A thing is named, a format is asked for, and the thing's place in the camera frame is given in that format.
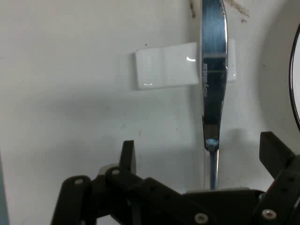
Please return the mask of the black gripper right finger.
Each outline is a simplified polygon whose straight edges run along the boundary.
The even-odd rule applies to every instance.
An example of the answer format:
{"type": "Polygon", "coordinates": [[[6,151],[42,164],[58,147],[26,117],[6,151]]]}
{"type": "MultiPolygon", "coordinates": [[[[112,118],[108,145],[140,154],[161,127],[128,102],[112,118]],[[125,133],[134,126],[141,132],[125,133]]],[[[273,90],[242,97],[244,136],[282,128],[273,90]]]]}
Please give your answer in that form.
{"type": "Polygon", "coordinates": [[[274,133],[260,134],[259,159],[274,181],[254,210],[257,225],[300,223],[300,156],[274,133]]]}

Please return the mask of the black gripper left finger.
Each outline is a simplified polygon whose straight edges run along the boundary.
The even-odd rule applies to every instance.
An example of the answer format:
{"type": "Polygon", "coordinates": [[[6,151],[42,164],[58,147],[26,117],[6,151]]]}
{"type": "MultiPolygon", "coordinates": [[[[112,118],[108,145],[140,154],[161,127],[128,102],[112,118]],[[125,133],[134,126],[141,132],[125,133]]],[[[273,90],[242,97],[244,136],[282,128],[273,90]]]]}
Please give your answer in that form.
{"type": "Polygon", "coordinates": [[[124,141],[119,164],[98,175],[66,179],[51,223],[94,225],[112,216],[122,225],[194,225],[200,207],[154,179],[136,175],[134,141],[124,141]]]}

